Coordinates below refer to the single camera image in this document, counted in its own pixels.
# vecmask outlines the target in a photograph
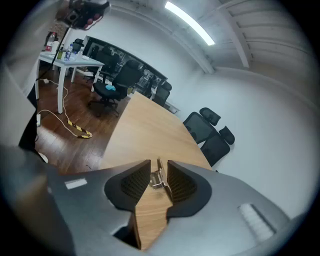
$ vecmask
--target wooden floor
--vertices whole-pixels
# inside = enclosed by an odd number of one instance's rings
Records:
[[[44,78],[56,83],[59,81],[59,72],[51,71]],[[97,170],[105,152],[111,134],[120,117],[112,111],[105,110],[101,117],[96,117],[102,105],[88,102],[100,97],[91,92],[92,80],[86,83],[81,74],[75,76],[74,83],[71,76],[66,76],[64,86],[68,95],[64,100],[66,113],[71,122],[92,133],[92,138],[81,139],[73,136],[63,124],[51,113],[41,112],[41,126],[37,128],[38,140],[35,149],[48,157],[49,163],[56,166],[61,174],[71,174]],[[57,85],[45,84],[39,81],[38,112],[50,110],[55,113],[64,124],[76,135],[84,135],[77,129],[68,125],[67,117],[58,114]],[[118,103],[117,111],[122,114],[130,98],[127,97]]]

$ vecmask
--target metal clamp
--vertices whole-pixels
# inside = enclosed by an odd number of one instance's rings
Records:
[[[159,157],[156,161],[158,165],[158,170],[150,173],[149,186],[155,190],[164,188],[167,195],[169,196],[169,199],[172,201],[171,189],[167,182],[167,177],[166,177],[166,173],[165,173],[161,158]]]

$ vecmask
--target ceiling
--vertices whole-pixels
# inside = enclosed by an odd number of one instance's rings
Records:
[[[317,66],[308,40],[289,13],[272,0],[171,0],[195,19],[215,44],[208,46],[166,0],[114,0],[112,7],[157,26],[180,43],[206,73],[216,67],[250,69],[254,63],[303,73]]]

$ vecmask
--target white wall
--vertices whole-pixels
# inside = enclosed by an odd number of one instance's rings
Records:
[[[77,38],[84,39],[85,36],[115,45],[158,70],[172,85],[169,96],[171,99],[179,97],[179,91],[199,66],[163,31],[146,21],[116,10],[112,10],[88,31],[72,30],[66,44],[71,44]]]
[[[216,129],[227,126],[235,136],[213,170],[245,181],[291,218],[306,210],[319,178],[319,116],[279,86],[243,71],[204,75],[184,102],[181,120],[208,107],[221,116]]]

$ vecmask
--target fluorescent light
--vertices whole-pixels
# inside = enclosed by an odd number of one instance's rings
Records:
[[[173,12],[175,15],[179,16],[181,19],[183,19],[186,23],[189,24],[191,28],[197,32],[200,37],[203,38],[203,40],[208,44],[208,46],[212,46],[215,44],[215,42],[212,40],[210,35],[188,14],[186,14],[183,10],[181,10],[179,7],[175,6],[171,2],[166,2],[165,8],[169,11]]]

